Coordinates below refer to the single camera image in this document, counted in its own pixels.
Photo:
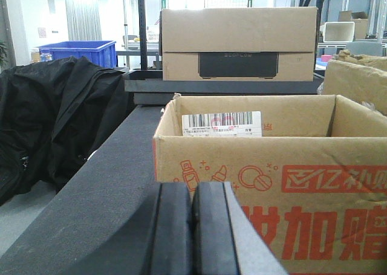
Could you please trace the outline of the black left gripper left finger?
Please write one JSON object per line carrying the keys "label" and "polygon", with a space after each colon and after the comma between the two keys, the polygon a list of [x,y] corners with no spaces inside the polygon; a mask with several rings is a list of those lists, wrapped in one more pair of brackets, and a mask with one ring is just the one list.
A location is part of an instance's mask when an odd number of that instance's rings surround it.
{"label": "black left gripper left finger", "polygon": [[134,214],[70,274],[192,274],[191,206],[183,183],[155,183]]}

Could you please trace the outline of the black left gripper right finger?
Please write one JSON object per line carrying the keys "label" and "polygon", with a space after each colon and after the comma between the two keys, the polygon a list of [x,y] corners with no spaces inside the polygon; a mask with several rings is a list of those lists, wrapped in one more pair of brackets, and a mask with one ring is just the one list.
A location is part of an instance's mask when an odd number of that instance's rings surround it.
{"label": "black left gripper right finger", "polygon": [[193,221],[195,274],[287,274],[246,218],[230,183],[199,183]]}

